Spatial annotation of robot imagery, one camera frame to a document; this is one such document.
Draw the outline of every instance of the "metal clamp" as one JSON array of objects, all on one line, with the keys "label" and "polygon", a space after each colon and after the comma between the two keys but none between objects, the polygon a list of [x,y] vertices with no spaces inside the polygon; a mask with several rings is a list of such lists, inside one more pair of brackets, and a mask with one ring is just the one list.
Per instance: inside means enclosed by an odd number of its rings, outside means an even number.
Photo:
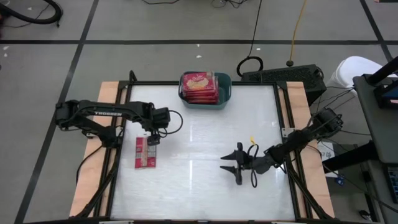
[{"label": "metal clamp", "polygon": [[282,128],[282,137],[287,138],[287,136],[295,130],[295,128]]}]

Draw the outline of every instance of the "plastic container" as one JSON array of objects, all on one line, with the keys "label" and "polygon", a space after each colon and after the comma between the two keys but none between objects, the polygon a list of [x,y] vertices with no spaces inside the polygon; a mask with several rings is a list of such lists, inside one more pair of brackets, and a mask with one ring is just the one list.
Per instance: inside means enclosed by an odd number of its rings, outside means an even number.
[{"label": "plastic container", "polygon": [[215,105],[204,105],[204,104],[188,103],[185,101],[182,95],[182,77],[185,74],[189,73],[198,73],[198,72],[185,72],[180,78],[180,87],[178,88],[178,95],[180,96],[184,106],[191,109],[204,109],[204,110],[224,109],[228,100],[231,98],[231,92],[232,92],[231,77],[229,77],[229,75],[225,73],[215,72],[214,75],[218,77],[218,103]]}]

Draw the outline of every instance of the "table leg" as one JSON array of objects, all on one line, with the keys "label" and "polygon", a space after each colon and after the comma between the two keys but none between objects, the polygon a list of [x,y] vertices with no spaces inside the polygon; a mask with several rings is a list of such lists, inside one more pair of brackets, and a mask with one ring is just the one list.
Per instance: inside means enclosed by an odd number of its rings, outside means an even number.
[{"label": "table leg", "polygon": [[[346,153],[335,156],[331,159],[325,160],[322,162],[322,164],[325,165],[330,170],[336,171],[344,167],[368,161],[370,159],[379,159],[373,141],[369,141],[367,144],[359,146],[354,150],[348,151]],[[325,171],[326,174],[330,172],[326,168],[323,168],[323,170]]]}]

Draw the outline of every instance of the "white table surface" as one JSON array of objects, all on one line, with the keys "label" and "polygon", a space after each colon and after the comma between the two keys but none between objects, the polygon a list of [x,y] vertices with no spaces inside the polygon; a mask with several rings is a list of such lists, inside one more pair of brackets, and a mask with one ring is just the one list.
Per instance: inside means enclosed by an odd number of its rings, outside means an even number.
[{"label": "white table surface", "polygon": [[[153,102],[184,118],[183,128],[161,139],[154,169],[135,169],[136,136],[140,124],[127,122],[114,193],[112,218],[171,220],[294,220],[289,181],[280,169],[257,175],[258,186],[243,172],[243,184],[219,166],[236,162],[220,157],[250,136],[260,145],[259,156],[281,143],[272,86],[233,86],[225,109],[193,110],[184,107],[178,86],[134,86],[131,101]],[[180,118],[171,113],[168,131]]]}]

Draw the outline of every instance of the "wooden board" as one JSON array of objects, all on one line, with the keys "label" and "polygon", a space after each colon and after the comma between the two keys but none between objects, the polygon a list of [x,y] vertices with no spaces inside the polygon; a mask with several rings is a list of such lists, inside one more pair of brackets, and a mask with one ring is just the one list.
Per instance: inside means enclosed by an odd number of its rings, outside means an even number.
[{"label": "wooden board", "polygon": [[[301,129],[306,127],[308,120],[310,119],[310,109],[307,104],[307,98],[305,95],[303,83],[301,82],[289,82],[287,83],[290,104],[292,107],[292,113],[294,118],[295,127]],[[98,101],[106,103],[114,103],[116,99],[116,93],[118,90],[118,82],[103,82],[99,92]],[[282,114],[284,115],[285,126],[288,127],[289,123],[287,120],[287,113],[285,108],[285,101],[283,94],[280,94],[280,101],[282,105]],[[110,117],[99,117],[95,116],[94,120],[102,125],[110,125]],[[98,148],[100,140],[97,138],[89,139],[86,146],[85,157]],[[311,142],[311,146],[317,147],[317,143]],[[105,150],[100,150],[92,158],[87,160],[82,166],[80,171],[80,178],[76,187],[75,197],[73,199],[70,215],[76,215],[83,207],[90,201],[93,194],[98,189],[100,182],[100,174],[103,166]],[[328,186],[326,184],[325,174],[323,172],[322,161],[319,153],[307,147],[301,153],[303,160],[303,169],[307,182],[307,188],[314,196],[315,200],[322,206],[322,208],[334,217],[333,207],[331,205],[330,194]],[[298,206],[301,217],[305,217],[305,209],[303,203],[303,196],[301,191],[296,187],[298,194]],[[108,191],[104,193],[103,198],[108,198]],[[105,205],[107,200],[103,200],[100,214],[105,214]]]},{"label": "wooden board", "polygon": [[[114,103],[118,92],[119,82],[103,82],[99,91],[98,102]],[[112,117],[94,116],[93,121],[107,126],[111,124]],[[101,145],[98,138],[87,140],[84,158]],[[90,201],[100,184],[101,170],[105,157],[105,148],[100,149],[90,157],[81,167],[79,181],[76,186],[70,216],[77,215]]]},{"label": "wooden board", "polygon": [[[311,118],[310,108],[308,107],[303,83],[288,82],[287,91],[289,93],[290,106],[292,107],[295,128],[302,129],[306,127],[309,119]],[[312,141],[308,145],[318,148],[316,141]],[[324,211],[331,217],[334,217],[335,213],[331,204],[329,188],[326,183],[326,177],[323,171],[322,160],[319,156],[319,153],[307,146],[301,152],[301,158],[303,162],[307,189],[313,195],[315,200],[317,200],[319,205],[324,209]],[[313,217],[316,218],[317,215],[315,212],[313,211],[312,213]]]}]

